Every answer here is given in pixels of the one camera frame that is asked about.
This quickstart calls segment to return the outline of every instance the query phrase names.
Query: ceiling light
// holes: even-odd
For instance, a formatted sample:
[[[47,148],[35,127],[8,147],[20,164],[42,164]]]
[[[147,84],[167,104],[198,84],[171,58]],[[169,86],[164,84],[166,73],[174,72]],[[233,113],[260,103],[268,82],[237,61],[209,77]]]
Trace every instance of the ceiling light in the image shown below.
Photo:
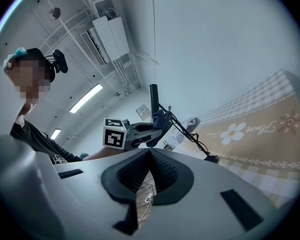
[[[93,87],[86,95],[83,96],[82,99],[79,100],[77,104],[71,108],[71,113],[76,113],[88,100],[90,100],[97,92],[102,89],[102,86],[98,83],[95,87]]]
[[[11,6],[8,8],[8,10],[3,15],[2,19],[0,20],[0,32],[3,29],[4,25],[6,24],[7,20],[11,16],[11,14],[14,12],[14,10],[18,7],[18,5],[23,0],[14,0],[14,2],[11,4]]]
[[[52,134],[52,136],[51,136],[51,139],[55,139],[57,136],[58,136],[58,134],[61,132],[61,130],[60,129],[55,129],[54,130],[54,133]]]

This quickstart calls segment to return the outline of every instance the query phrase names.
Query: black slot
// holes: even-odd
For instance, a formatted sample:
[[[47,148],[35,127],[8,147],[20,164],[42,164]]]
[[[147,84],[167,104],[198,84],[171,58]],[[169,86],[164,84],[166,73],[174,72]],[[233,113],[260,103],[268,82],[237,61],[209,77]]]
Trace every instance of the black slot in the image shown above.
[[[154,128],[154,125],[152,123],[143,123],[143,124],[138,124],[134,129],[138,132],[144,132],[144,131],[149,131]]]
[[[254,228],[263,221],[263,219],[234,189],[221,192],[220,195],[246,231]]]
[[[76,169],[76,170],[69,170],[69,171],[65,171],[65,172],[60,172],[59,177],[60,179],[64,179],[64,178],[69,178],[78,174],[82,174],[83,171],[80,169]]]

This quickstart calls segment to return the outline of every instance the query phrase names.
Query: black cable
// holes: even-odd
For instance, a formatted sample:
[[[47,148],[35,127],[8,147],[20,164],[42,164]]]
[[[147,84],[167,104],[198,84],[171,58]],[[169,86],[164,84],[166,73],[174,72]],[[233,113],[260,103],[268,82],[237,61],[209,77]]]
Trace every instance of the black cable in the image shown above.
[[[184,131],[182,128],[180,129],[179,127],[177,127],[177,125],[180,126],[182,124],[180,123],[180,121],[177,119],[177,117],[174,114],[172,114],[172,119],[170,121],[174,125],[174,127],[177,128],[178,131],[180,133],[182,133],[189,141],[191,141],[192,143],[196,143],[192,139],[192,138],[194,138],[198,143],[202,144],[206,148],[206,150],[201,145],[196,143],[198,149],[201,150],[202,152],[204,152],[207,156],[209,156],[210,152],[208,151],[207,146],[205,144],[203,144],[201,141],[199,141],[199,134],[198,133],[188,133],[188,132]]]

